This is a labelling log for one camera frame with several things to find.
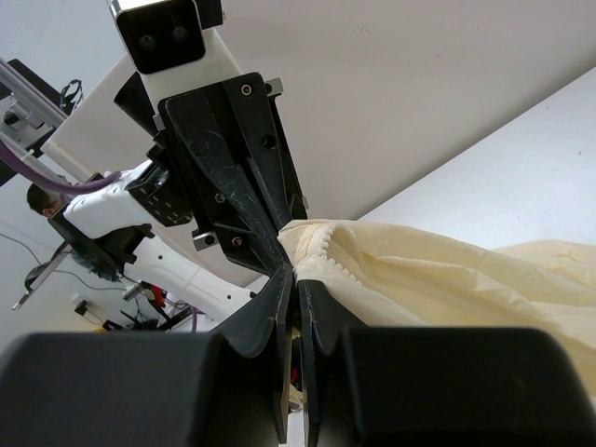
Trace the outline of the cream yellow jacket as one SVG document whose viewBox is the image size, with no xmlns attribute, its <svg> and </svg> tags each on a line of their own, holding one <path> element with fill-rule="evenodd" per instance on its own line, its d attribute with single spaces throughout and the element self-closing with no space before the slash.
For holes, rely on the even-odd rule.
<svg viewBox="0 0 596 447">
<path fill-rule="evenodd" d="M 387 223 L 310 220 L 278 235 L 300 280 L 370 325 L 522 326 L 553 336 L 595 381 L 595 249 L 542 240 L 497 250 Z"/>
</svg>

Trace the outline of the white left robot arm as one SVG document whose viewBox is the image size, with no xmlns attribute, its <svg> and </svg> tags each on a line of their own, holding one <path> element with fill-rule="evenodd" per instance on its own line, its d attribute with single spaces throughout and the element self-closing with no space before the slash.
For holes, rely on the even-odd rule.
<svg viewBox="0 0 596 447">
<path fill-rule="evenodd" d="M 171 248 L 163 228 L 196 224 L 196 248 L 268 276 L 275 320 L 293 290 L 278 231 L 306 215 L 276 105 L 278 79 L 244 74 L 150 105 L 133 76 L 116 104 L 153 138 L 146 160 L 74 197 L 50 225 L 92 267 L 147 283 L 224 321 L 257 296 Z"/>
</svg>

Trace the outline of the person in background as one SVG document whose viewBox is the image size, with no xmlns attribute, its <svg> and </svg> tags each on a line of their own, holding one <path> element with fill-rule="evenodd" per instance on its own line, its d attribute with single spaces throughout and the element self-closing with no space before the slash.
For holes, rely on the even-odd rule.
<svg viewBox="0 0 596 447">
<path fill-rule="evenodd" d="M 49 218 L 63 206 L 63 200 L 50 195 L 48 192 L 32 183 L 26 193 L 29 208 L 35 213 Z"/>
</svg>

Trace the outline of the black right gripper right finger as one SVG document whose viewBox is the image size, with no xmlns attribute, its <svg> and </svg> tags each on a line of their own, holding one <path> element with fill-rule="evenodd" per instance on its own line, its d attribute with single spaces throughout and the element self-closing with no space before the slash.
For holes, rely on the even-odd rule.
<svg viewBox="0 0 596 447">
<path fill-rule="evenodd" d="M 591 446 L 569 356 L 530 328 L 373 327 L 297 285 L 309 446 Z"/>
</svg>

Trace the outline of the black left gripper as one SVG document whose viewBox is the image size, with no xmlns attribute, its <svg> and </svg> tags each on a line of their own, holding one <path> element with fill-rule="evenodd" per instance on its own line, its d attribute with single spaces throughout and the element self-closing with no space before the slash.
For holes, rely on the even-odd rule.
<svg viewBox="0 0 596 447">
<path fill-rule="evenodd" d="M 278 78 L 242 74 L 165 99 L 153 109 L 138 74 L 115 104 L 155 143 L 148 158 L 168 174 L 199 234 L 228 261 L 272 275 L 288 262 L 278 231 L 307 217 L 278 113 Z"/>
</svg>

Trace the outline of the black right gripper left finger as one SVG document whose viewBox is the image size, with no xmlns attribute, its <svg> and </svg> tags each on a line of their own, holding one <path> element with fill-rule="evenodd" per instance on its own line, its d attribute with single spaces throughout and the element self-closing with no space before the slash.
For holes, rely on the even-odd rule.
<svg viewBox="0 0 596 447">
<path fill-rule="evenodd" d="M 5 446 L 278 446 L 293 273 L 209 332 L 40 332 L 1 357 Z"/>
</svg>

